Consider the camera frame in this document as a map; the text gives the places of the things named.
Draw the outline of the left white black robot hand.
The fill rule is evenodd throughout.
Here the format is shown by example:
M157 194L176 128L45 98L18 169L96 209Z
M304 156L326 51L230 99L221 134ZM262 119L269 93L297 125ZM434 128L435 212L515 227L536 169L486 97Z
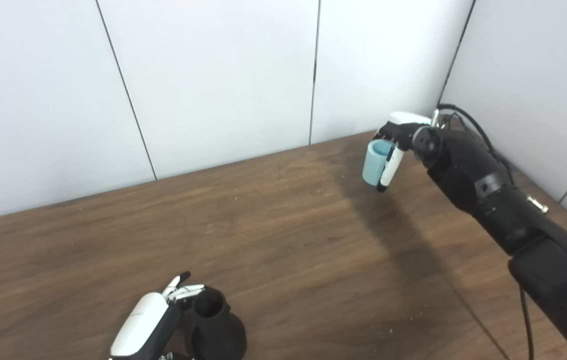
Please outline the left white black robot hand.
M110 346L110 360L178 360L183 356L165 351L185 312L205 284L185 285L191 276L185 271L174 277L162 292L142 296L128 315Z

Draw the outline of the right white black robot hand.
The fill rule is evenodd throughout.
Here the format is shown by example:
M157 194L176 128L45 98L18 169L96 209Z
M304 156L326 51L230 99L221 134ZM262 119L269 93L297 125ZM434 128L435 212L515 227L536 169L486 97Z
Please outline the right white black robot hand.
M375 141L382 141L388 148L381 152L381 173L375 183L378 192L384 193L388 189L404 154L413 148L414 135L430 123L430 118L413 112L394 111L389 114L389 120L373 136Z

